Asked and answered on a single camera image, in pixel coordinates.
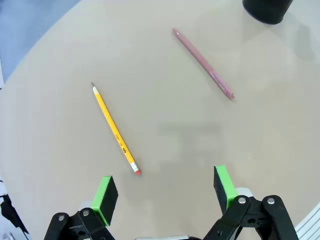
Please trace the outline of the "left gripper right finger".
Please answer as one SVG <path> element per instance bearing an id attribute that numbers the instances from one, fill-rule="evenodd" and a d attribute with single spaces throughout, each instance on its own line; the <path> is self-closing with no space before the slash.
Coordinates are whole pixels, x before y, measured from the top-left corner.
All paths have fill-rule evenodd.
<path id="1" fill-rule="evenodd" d="M 235 240 L 242 229 L 253 228 L 262 240 L 297 240 L 298 235 L 277 195 L 263 200 L 237 192 L 224 165 L 214 167 L 213 187 L 222 211 L 205 240 Z"/>

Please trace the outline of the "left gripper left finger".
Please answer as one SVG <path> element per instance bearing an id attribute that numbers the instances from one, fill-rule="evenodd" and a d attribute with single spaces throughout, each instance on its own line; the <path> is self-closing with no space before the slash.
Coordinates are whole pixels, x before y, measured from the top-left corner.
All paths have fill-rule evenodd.
<path id="1" fill-rule="evenodd" d="M 113 240 L 107 227 L 111 224 L 118 199 L 113 177 L 102 178 L 91 206 L 70 216 L 58 212 L 52 216 L 46 240 Z"/>

